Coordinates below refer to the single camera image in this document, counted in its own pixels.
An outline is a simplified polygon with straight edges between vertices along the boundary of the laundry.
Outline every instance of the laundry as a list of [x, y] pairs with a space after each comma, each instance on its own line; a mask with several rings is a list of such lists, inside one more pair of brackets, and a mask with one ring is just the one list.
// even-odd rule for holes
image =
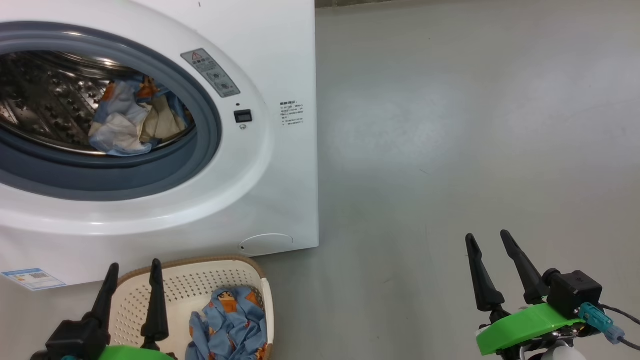
[[134, 156], [187, 127], [178, 97], [148, 76], [116, 80], [107, 87], [89, 131], [89, 143], [114, 156]]
[[192, 313], [186, 360], [263, 360], [267, 325], [255, 292], [247, 287], [213, 292], [200, 313]]

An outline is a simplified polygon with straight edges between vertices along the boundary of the laundry basket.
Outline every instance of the laundry basket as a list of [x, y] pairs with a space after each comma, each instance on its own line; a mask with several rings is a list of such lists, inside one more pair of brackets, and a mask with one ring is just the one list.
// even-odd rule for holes
[[[140, 347], [144, 342], [140, 328], [147, 321], [150, 271], [151, 267], [135, 270], [118, 281], [118, 289], [111, 301], [111, 345]], [[191, 312], [202, 312], [211, 300], [211, 293], [218, 288], [248, 286], [254, 290], [266, 315], [268, 345], [264, 359], [270, 359], [274, 330], [273, 299], [269, 282], [256, 262], [242, 256], [172, 261], [163, 264], [163, 279], [169, 338], [157, 343], [162, 352], [173, 352], [179, 360], [184, 360], [187, 345], [191, 342]]]

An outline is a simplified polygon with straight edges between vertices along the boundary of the beige cloth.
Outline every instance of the beige cloth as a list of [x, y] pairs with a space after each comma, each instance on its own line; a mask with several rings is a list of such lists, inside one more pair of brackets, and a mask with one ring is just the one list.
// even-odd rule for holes
[[141, 142], [148, 142], [151, 138], [164, 140], [185, 129], [184, 121], [171, 110], [166, 96], [153, 98], [143, 106], [150, 108], [150, 111], [142, 127]]

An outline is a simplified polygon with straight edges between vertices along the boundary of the gray floor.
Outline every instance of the gray floor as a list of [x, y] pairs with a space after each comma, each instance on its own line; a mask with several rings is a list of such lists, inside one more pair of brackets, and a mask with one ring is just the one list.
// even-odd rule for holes
[[[468, 232], [508, 310], [524, 302], [503, 228], [541, 271], [584, 270], [603, 302], [640, 315], [639, 44], [635, 0], [319, 10], [322, 243], [258, 259], [276, 358], [479, 359], [487, 314], [472, 298]], [[98, 288], [0, 285], [8, 359], [81, 316]], [[637, 359], [603, 337], [577, 346]]]

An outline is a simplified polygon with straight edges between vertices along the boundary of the washing machine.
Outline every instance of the washing machine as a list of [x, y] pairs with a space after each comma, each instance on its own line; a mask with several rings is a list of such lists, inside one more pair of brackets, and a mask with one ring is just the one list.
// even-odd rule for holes
[[[315, 61], [313, 0], [2, 1], [0, 272], [39, 290], [318, 246]], [[185, 126], [98, 151], [105, 90], [138, 76]]]

